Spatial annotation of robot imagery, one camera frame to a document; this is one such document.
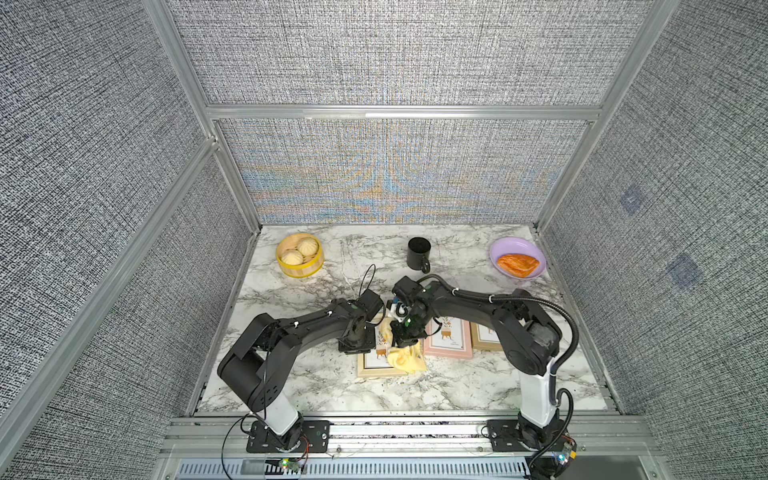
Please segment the yellow microfibre cloth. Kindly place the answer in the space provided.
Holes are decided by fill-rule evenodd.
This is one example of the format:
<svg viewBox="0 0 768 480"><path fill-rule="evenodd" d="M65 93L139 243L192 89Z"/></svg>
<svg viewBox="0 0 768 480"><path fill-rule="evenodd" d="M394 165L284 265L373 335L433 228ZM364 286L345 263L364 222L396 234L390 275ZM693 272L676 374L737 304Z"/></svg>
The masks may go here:
<svg viewBox="0 0 768 480"><path fill-rule="evenodd" d="M426 372L427 365L422 349L422 342L407 347L395 347L391 328L391 317L385 317L376 326L376 354L384 357L394 369L406 374Z"/></svg>

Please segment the light wood picture frame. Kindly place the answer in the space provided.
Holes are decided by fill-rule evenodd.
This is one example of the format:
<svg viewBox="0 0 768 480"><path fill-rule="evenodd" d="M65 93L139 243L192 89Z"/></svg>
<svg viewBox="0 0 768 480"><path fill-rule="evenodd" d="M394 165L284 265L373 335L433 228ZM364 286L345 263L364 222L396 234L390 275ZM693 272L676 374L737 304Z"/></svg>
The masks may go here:
<svg viewBox="0 0 768 480"><path fill-rule="evenodd" d="M406 373L392 367L386 356L378 355L375 351L357 356L357 376L359 378L401 377Z"/></svg>

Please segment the pink picture frame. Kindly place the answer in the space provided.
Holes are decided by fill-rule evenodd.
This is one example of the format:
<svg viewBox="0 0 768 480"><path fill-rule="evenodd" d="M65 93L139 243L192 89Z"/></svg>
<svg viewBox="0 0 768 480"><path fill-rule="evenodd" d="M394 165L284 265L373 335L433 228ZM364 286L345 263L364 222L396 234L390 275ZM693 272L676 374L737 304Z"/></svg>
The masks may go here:
<svg viewBox="0 0 768 480"><path fill-rule="evenodd" d="M472 342L469 323L453 317L432 320L426 327L424 353L427 356L471 359Z"/></svg>

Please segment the wooden picture frame deer print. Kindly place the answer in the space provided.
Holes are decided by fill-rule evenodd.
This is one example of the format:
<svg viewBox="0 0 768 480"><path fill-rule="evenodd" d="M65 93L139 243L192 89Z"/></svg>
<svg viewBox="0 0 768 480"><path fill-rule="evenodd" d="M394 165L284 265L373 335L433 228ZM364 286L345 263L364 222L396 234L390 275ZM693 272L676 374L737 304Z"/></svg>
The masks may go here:
<svg viewBox="0 0 768 480"><path fill-rule="evenodd" d="M488 327L471 323L472 346L480 351L502 351L500 340L496 332Z"/></svg>

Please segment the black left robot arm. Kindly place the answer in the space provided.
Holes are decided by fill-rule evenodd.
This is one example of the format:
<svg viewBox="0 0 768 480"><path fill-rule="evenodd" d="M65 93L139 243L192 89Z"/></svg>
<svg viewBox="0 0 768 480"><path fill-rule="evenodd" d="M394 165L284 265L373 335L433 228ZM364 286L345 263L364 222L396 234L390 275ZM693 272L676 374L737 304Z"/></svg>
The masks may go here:
<svg viewBox="0 0 768 480"><path fill-rule="evenodd" d="M302 417L283 388L298 356L330 340L345 355L375 349L373 321L383 307L381 297L366 289L356 299L335 299L299 317L259 314L224 355L217 375L269 433L290 446L298 439Z"/></svg>

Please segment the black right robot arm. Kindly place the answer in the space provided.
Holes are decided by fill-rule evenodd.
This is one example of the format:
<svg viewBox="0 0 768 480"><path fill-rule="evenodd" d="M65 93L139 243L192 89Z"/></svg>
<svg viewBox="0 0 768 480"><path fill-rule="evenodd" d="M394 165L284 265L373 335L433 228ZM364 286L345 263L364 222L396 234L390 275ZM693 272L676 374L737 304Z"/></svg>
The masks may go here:
<svg viewBox="0 0 768 480"><path fill-rule="evenodd" d="M579 342L578 327L562 307L523 289L511 294L460 289L436 274L418 281L404 277L392 292L387 308L394 316L394 346L427 338L428 325L441 318L489 328L520 374L519 441L529 450L542 450L561 438L567 422L560 418L557 373Z"/></svg>

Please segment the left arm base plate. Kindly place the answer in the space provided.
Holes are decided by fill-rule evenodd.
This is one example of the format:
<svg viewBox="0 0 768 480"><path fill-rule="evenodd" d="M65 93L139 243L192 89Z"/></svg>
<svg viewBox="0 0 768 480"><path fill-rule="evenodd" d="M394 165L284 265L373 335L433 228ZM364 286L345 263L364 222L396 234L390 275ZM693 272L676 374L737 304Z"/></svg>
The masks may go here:
<svg viewBox="0 0 768 480"><path fill-rule="evenodd" d="M330 439L329 421L309 421L300 418L285 433L277 434L264 422L257 420L248 434L246 452L250 454L326 453Z"/></svg>

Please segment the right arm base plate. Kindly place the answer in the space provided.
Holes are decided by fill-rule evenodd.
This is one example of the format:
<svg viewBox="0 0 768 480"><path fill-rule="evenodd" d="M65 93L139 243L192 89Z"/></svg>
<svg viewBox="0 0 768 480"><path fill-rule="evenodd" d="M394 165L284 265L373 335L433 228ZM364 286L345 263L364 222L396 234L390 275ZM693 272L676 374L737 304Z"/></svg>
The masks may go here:
<svg viewBox="0 0 768 480"><path fill-rule="evenodd" d="M491 442L494 452L525 452L534 455L544 451L566 457L577 449L577 442L564 430L563 420L555 418L547 427L537 427L524 420L491 419L484 426L483 435Z"/></svg>

